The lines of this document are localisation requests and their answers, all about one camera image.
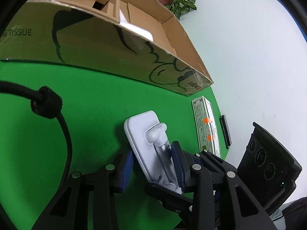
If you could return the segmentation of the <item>white folding phone stand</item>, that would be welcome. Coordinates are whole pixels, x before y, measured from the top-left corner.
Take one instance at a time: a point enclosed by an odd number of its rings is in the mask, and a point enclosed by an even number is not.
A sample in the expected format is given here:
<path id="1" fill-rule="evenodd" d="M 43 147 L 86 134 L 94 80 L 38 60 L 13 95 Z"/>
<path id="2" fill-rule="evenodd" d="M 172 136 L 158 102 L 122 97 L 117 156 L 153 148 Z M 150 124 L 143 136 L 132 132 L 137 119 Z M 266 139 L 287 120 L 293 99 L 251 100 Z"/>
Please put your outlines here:
<path id="1" fill-rule="evenodd" d="M 167 125 L 159 121 L 156 113 L 147 111 L 128 118 L 124 131 L 147 181 L 182 194 L 171 157 Z"/>

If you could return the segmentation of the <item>white handheld fan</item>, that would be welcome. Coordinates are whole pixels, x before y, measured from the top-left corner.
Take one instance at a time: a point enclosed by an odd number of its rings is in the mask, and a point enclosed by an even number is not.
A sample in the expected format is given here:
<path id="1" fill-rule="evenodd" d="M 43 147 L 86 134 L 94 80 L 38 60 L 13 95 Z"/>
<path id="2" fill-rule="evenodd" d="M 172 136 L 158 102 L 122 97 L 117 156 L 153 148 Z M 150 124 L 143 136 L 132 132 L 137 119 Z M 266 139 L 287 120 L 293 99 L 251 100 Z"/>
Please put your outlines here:
<path id="1" fill-rule="evenodd" d="M 144 37 L 144 38 L 146 38 L 147 40 L 149 40 L 151 42 L 154 41 L 153 35 L 149 31 L 142 29 L 138 26 L 135 26 L 134 24 L 129 23 L 127 21 L 125 15 L 123 14 L 122 10 L 120 10 L 120 23 L 119 23 L 119 25 L 128 29 L 128 30 L 130 30 L 130 31 L 132 31 L 132 32 L 134 32 L 134 33 L 136 33 L 136 34 L 138 34 L 138 35 L 140 35 L 140 36 L 142 36 L 142 37 Z"/>

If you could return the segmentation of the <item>black flat device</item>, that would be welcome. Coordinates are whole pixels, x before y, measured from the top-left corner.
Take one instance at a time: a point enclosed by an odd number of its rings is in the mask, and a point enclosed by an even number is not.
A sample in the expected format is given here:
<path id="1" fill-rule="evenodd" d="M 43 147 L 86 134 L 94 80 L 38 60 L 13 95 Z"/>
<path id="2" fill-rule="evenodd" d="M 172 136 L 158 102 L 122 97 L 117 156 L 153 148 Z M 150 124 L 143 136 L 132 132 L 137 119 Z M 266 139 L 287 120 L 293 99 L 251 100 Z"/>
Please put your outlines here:
<path id="1" fill-rule="evenodd" d="M 224 140 L 225 140 L 225 143 L 226 143 L 226 148 L 229 149 L 230 146 L 232 145 L 232 139 L 231 139 L 231 136 L 230 136 L 230 131 L 229 131 L 229 127 L 228 127 L 228 123 L 227 123 L 227 119 L 226 119 L 225 115 L 221 115 L 220 124 L 221 124 L 221 127 L 222 127 Z"/>

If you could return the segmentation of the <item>green table cloth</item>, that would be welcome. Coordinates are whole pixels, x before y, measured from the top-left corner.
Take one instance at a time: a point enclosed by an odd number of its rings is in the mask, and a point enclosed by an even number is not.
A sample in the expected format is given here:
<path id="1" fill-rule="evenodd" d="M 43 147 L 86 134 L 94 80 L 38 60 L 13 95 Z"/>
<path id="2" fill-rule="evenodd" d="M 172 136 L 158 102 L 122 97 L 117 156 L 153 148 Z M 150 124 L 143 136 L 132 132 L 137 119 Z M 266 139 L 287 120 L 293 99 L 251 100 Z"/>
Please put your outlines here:
<path id="1" fill-rule="evenodd" d="M 191 98 L 138 81 L 62 65 L 2 62 L 1 80 L 63 100 L 72 144 L 72 171 L 97 171 L 128 146 L 124 121 L 152 110 L 170 141 L 198 151 Z M 18 229 L 31 229 L 55 194 L 67 158 L 56 120 L 35 115 L 27 99 L 1 95 L 1 204 Z"/>

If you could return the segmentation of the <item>green white paper box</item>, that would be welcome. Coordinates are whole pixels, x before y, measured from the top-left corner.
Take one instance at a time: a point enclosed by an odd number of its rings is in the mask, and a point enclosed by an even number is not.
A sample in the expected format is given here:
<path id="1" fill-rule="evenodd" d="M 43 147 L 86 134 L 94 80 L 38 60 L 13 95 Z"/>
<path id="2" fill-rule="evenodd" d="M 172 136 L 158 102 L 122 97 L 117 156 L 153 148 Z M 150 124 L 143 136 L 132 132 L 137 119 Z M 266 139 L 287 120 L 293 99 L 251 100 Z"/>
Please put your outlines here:
<path id="1" fill-rule="evenodd" d="M 191 105 L 196 124 L 199 151 L 207 150 L 221 157 L 218 130 L 211 102 L 201 96 L 193 99 Z"/>

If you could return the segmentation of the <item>large cardboard tray box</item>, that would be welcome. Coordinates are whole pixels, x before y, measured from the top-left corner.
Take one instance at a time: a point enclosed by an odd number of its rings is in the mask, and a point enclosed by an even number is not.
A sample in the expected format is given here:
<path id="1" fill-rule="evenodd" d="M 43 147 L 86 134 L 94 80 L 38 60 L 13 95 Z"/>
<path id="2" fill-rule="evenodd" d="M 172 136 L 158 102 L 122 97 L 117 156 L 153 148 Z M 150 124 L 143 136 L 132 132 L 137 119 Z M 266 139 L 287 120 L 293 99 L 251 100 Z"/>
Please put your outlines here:
<path id="1" fill-rule="evenodd" d="M 76 7 L 28 0 L 1 34 L 1 59 L 108 72 L 189 96 L 212 85 L 176 16 L 157 0 L 120 0 L 127 21 L 153 42 Z"/>

